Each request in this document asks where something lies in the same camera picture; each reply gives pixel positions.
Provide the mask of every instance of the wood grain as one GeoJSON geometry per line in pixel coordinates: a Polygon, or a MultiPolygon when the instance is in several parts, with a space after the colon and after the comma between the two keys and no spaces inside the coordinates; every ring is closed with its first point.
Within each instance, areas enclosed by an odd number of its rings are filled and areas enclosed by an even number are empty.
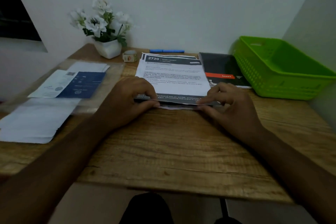
{"type": "MultiPolygon", "coordinates": [[[[104,61],[90,44],[70,58],[104,61]]],[[[121,57],[115,61],[122,62],[121,57]]],[[[122,77],[134,76],[136,68],[137,63],[127,63],[122,77]]],[[[336,135],[308,103],[261,98],[253,90],[248,92],[266,128],[336,175],[336,135]]],[[[0,142],[0,175],[19,172],[86,117],[70,117],[46,145],[0,142]]],[[[153,109],[118,129],[101,143],[78,181],[293,202],[245,148],[211,120],[189,110],[153,109]]]]}

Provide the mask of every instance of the white flower pot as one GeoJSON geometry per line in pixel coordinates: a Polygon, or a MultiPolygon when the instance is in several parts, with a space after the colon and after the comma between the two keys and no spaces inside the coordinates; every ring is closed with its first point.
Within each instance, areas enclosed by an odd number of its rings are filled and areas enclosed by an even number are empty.
{"type": "Polygon", "coordinates": [[[121,52],[121,44],[118,42],[118,40],[106,43],[95,41],[94,45],[99,54],[107,59],[114,58],[120,55],[121,52]]]}

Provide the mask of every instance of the dark window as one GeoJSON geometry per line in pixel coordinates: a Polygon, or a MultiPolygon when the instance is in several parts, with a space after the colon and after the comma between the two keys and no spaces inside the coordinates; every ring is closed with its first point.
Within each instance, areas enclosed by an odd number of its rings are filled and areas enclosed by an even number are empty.
{"type": "Polygon", "coordinates": [[[21,0],[0,0],[0,37],[41,41],[21,0]]]}

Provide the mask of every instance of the blue marker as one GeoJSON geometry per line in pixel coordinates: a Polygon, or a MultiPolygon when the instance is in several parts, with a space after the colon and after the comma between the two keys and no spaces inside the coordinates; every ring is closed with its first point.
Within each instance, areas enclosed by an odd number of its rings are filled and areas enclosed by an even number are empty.
{"type": "Polygon", "coordinates": [[[184,53],[184,50],[163,50],[163,49],[150,49],[151,53],[184,53]]]}

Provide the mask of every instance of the floor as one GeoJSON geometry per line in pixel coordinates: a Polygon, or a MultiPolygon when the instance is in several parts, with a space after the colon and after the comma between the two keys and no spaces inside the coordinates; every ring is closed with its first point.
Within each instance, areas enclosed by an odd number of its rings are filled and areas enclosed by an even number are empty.
{"type": "MultiPolygon", "coordinates": [[[[49,224],[118,224],[128,202],[139,190],[73,184],[57,206],[49,224]]],[[[218,198],[159,193],[175,224],[213,224],[222,217],[218,198]]],[[[268,202],[227,200],[229,216],[242,224],[317,224],[304,208],[268,202]]]]}

